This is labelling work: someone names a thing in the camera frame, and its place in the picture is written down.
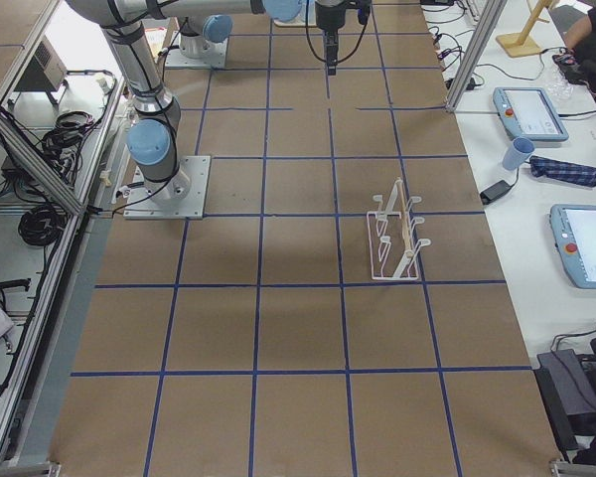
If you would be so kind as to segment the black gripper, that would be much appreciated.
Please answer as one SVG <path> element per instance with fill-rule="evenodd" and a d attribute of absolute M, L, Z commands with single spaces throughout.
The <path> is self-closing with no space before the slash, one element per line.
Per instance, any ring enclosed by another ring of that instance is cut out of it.
<path fill-rule="evenodd" d="M 337 73 L 339 30 L 345 26 L 349 2 L 346 0 L 316 0 L 316 26 L 323 32 L 328 75 Z"/>

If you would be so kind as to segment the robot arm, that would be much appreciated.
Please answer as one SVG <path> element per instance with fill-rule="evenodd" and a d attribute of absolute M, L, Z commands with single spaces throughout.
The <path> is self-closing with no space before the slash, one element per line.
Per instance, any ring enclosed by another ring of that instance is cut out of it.
<path fill-rule="evenodd" d="M 206 17 L 177 18 L 180 44 L 184 57 L 194 60 L 212 55 L 231 34 L 232 17 L 210 15 Z"/>
<path fill-rule="evenodd" d="M 288 22 L 308 12 L 304 1 L 71 1 L 69 6 L 100 27 L 134 95 L 140 120 L 130 128 L 126 143 L 149 197 L 161 204 L 183 199 L 191 179 L 177 152 L 180 105 L 158 72 L 142 20 L 196 21 L 251 13 Z"/>

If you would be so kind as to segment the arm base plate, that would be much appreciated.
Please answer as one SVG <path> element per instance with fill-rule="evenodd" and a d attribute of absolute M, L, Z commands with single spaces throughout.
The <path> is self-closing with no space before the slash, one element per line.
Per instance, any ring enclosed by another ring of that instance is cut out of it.
<path fill-rule="evenodd" d="M 213 43 L 203 36 L 182 36 L 177 49 L 172 49 L 166 59 L 167 69 L 214 70 L 223 69 L 226 61 L 228 39 Z"/>
<path fill-rule="evenodd" d="M 128 197 L 130 205 L 122 210 L 128 220 L 201 219 L 203 217 L 210 176 L 211 157 L 183 156 L 179 171 L 168 185 L 148 182 L 133 188 Z"/>

